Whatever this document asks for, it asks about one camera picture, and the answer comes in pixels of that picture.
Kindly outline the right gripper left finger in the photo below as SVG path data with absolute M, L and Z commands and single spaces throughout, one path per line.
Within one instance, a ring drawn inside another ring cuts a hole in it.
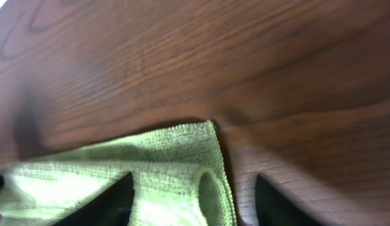
M 54 226 L 127 226 L 134 194 L 133 174 L 128 173 Z

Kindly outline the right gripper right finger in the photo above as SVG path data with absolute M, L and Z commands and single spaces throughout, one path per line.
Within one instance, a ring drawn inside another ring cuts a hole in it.
M 256 178 L 255 205 L 260 226 L 323 226 L 280 193 L 262 175 Z

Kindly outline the green microfiber cloth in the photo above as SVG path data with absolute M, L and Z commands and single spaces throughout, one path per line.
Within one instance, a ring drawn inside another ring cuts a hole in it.
M 128 173 L 128 225 L 235 225 L 214 124 L 181 124 L 0 167 L 1 225 L 54 225 Z

